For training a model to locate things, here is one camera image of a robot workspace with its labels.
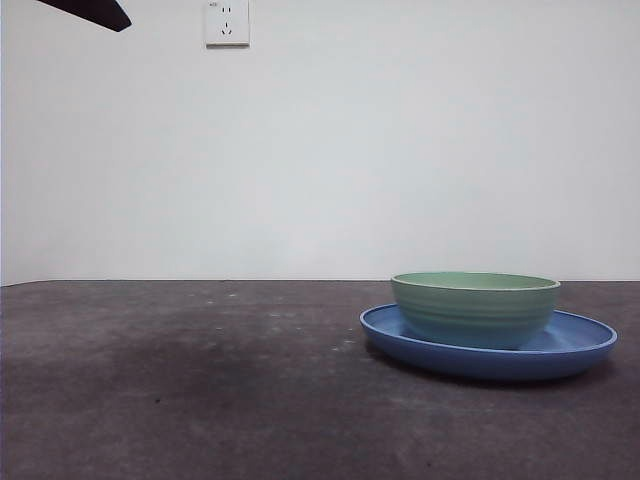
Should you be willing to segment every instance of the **table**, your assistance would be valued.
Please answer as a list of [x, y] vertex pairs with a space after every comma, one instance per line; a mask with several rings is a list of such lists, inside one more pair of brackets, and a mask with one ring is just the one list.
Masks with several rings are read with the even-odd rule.
[[566, 282], [610, 359], [560, 381], [387, 358], [359, 313], [387, 282], [4, 287], [3, 478], [638, 479], [640, 282]]

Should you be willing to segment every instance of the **white wall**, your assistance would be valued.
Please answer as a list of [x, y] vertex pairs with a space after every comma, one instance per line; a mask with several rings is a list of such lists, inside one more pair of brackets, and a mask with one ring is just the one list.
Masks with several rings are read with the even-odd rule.
[[5, 0], [4, 283], [640, 279], [640, 2]]

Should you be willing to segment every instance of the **outlet faceplate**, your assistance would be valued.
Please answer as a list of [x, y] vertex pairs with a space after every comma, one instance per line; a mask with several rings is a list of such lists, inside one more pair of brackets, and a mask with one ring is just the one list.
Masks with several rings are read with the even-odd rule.
[[208, 47], [249, 45], [249, 0], [209, 1], [204, 21]]

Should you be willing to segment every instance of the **ceramic bowl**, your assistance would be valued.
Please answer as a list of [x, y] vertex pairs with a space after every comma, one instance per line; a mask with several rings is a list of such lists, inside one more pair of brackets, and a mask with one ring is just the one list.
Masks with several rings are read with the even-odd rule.
[[396, 275], [393, 294], [407, 327], [424, 340], [514, 349], [549, 322], [560, 283], [479, 272]]

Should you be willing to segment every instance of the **plate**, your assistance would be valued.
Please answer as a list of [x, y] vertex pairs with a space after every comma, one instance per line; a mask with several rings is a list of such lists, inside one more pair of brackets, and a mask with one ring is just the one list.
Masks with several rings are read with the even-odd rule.
[[371, 342], [402, 362], [470, 378], [524, 381], [578, 374], [602, 361], [616, 331], [590, 318], [555, 310], [545, 329], [516, 350], [460, 347], [420, 340], [405, 327], [396, 304], [360, 315]]

